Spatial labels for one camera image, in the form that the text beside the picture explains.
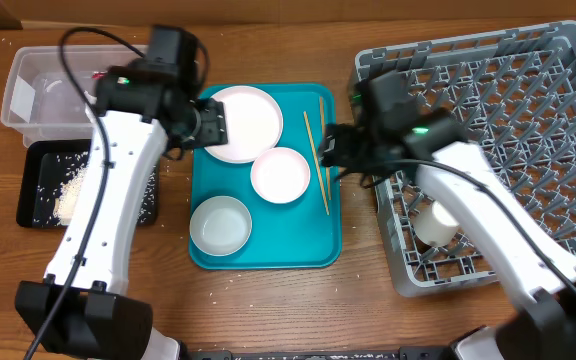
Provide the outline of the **pink bowl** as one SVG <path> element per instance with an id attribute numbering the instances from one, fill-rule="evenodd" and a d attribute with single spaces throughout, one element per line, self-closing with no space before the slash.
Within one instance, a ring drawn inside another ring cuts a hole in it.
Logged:
<path id="1" fill-rule="evenodd" d="M 273 204 L 288 204 L 301 197 L 310 184 L 311 171 L 306 159 L 287 147 L 265 151 L 251 167 L 254 191 Z"/>

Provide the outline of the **white paper cup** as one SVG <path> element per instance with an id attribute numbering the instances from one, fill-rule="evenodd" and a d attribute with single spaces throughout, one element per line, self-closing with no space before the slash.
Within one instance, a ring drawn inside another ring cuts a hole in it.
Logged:
<path id="1" fill-rule="evenodd" d="M 417 238 L 431 247 L 448 245 L 459 229 L 457 220 L 437 201 L 422 210 L 412 220 L 412 226 Z"/>

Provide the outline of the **grey bowl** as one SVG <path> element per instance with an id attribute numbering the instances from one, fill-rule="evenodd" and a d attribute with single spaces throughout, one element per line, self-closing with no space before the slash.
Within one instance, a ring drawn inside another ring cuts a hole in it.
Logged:
<path id="1" fill-rule="evenodd" d="M 201 252 L 217 257 L 239 251 L 251 232 L 249 210 L 230 196 L 215 196 L 203 201 L 193 212 L 189 224 L 192 243 Z"/>

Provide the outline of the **red snack wrapper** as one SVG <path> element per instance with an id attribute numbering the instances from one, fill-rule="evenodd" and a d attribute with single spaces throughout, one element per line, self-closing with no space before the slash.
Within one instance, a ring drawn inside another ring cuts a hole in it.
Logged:
<path id="1" fill-rule="evenodd" d="M 106 74 L 107 74 L 106 71 L 94 72 L 93 75 L 91 76 L 91 79 L 98 80 L 103 78 Z"/>

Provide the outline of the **rice pile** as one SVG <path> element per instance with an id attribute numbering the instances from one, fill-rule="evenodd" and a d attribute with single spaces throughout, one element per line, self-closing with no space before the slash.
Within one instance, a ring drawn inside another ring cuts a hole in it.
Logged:
<path id="1" fill-rule="evenodd" d="M 42 157 L 31 226 L 68 226 L 87 172 L 88 152 L 48 153 Z M 138 212 L 139 226 L 152 225 L 158 211 L 159 170 L 149 176 Z"/>

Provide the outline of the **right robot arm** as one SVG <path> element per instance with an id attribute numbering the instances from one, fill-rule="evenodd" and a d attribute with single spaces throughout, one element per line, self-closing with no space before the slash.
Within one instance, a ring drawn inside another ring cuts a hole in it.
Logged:
<path id="1" fill-rule="evenodd" d="M 357 82 L 350 101 L 355 122 L 327 126 L 321 165 L 375 183 L 405 172 L 456 220 L 516 308 L 509 322 L 464 334 L 441 358 L 576 359 L 576 257 L 497 179 L 450 111 L 422 113 L 396 70 Z"/>

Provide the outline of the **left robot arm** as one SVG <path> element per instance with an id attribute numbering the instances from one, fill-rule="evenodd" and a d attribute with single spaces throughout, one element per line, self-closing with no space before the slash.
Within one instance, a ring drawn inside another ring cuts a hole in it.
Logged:
<path id="1" fill-rule="evenodd" d="M 39 282 L 18 285 L 15 307 L 29 351 L 79 359 L 186 359 L 153 325 L 152 307 L 127 296 L 128 268 L 149 177 L 171 150 L 228 141 L 224 106 L 200 93 L 210 61 L 192 33 L 152 29 L 148 47 L 112 66 L 84 99 L 94 132 L 71 222 Z"/>

